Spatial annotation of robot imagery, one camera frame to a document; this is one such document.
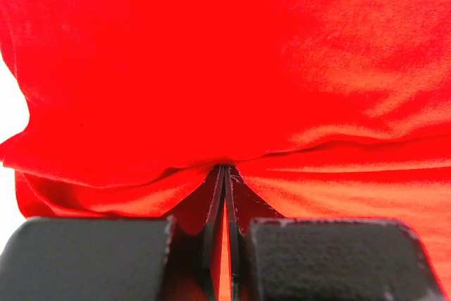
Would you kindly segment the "red t shirt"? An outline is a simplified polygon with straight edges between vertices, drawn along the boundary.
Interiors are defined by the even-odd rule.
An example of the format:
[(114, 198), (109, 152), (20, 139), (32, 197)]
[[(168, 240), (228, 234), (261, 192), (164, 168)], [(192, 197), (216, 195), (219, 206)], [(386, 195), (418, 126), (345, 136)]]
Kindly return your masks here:
[(387, 217), (450, 291), (450, 0), (1, 0), (21, 214), (160, 216), (217, 164), (289, 218)]

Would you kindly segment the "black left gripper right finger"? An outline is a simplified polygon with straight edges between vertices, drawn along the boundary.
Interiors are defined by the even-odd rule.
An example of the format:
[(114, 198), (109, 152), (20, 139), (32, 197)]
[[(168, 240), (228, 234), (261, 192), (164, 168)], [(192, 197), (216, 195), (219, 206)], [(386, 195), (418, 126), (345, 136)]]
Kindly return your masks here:
[(224, 169), (233, 300), (444, 300), (419, 237), (393, 219), (288, 219)]

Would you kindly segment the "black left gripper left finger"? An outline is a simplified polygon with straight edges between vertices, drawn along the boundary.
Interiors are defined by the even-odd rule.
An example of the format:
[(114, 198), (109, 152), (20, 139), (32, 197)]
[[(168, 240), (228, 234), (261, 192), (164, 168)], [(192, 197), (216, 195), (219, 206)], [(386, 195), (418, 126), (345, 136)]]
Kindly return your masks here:
[(154, 219), (26, 221), (1, 253), (1, 299), (217, 300), (224, 169)]

